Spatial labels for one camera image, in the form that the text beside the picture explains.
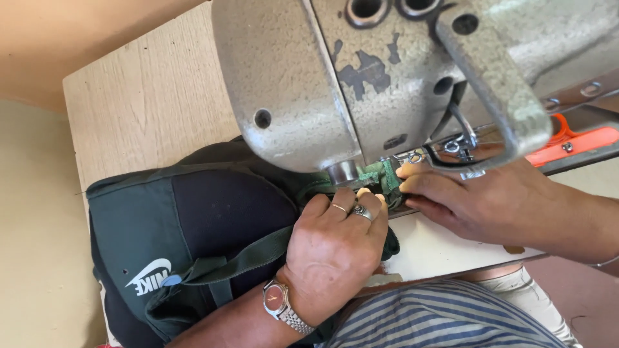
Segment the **wristwatch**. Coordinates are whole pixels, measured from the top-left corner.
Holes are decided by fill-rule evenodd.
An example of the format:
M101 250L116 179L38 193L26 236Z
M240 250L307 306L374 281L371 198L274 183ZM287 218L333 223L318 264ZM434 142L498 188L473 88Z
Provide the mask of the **wristwatch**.
M277 282L275 279L268 282L262 288L262 301L264 309L277 320L292 326L300 334L307 336L316 328L307 325L299 316L292 310L290 302L288 302L288 287Z

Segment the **watch face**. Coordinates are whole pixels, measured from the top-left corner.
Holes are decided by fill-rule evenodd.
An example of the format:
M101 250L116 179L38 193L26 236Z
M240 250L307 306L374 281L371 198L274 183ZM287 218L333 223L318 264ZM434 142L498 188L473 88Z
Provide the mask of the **watch face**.
M284 296L284 290L281 287L272 285L264 292L264 306L269 311L280 311L284 307Z

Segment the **backpack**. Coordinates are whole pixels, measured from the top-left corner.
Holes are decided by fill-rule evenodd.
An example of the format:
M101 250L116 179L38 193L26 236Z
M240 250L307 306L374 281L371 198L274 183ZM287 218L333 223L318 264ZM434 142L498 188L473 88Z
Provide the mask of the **backpack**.
M402 202L389 162L359 168L353 189ZM242 138L206 146L167 168L91 185L95 277L108 327L124 348L163 347L218 307L275 276L292 227L326 173L293 173L259 158ZM399 252L389 229L383 260ZM302 343L329 339L331 318Z

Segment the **striped clothing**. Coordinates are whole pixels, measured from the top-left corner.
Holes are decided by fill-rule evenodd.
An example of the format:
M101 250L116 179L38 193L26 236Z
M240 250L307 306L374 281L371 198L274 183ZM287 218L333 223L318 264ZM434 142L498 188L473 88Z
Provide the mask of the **striped clothing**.
M377 295L319 348L565 348L547 328L479 285L445 279Z

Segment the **industrial sewing machine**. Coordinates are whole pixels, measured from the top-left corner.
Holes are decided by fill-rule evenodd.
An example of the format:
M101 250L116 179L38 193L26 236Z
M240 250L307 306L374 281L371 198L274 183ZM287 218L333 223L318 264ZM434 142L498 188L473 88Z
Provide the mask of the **industrial sewing machine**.
M226 0L212 21L253 151L338 185L419 148L483 175L545 146L549 115L619 89L618 0ZM502 153L474 157L490 128Z

